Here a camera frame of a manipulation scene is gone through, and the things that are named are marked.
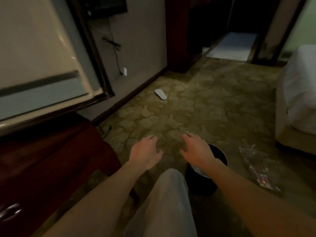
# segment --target hand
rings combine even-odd
[[[143,165],[145,170],[154,167],[162,158],[163,151],[156,153],[156,143],[158,137],[148,135],[132,147],[130,161]]]
[[[203,169],[215,157],[205,140],[192,133],[180,135],[186,143],[186,150],[180,149],[184,159],[197,167]]]

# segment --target person's right arm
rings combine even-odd
[[[198,135],[181,138],[187,148],[180,150],[184,159],[211,177],[254,236],[316,236],[316,219],[233,172]]]

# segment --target person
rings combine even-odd
[[[189,133],[181,138],[186,143],[186,150],[180,150],[184,159],[211,177],[253,236],[316,236],[315,219],[233,172],[214,158],[198,135]],[[157,140],[149,135],[137,142],[129,161],[81,199],[44,236],[111,236],[137,179],[162,158],[162,150],[156,153]],[[197,236],[188,188],[179,171],[169,169],[159,177],[123,236]]]

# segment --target bed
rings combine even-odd
[[[276,140],[316,155],[316,45],[300,46],[278,77]]]

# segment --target person's left hand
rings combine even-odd
[[[156,143],[158,137],[148,135],[132,147],[130,161],[143,165],[145,170],[154,167],[162,158],[163,151],[156,153]]]

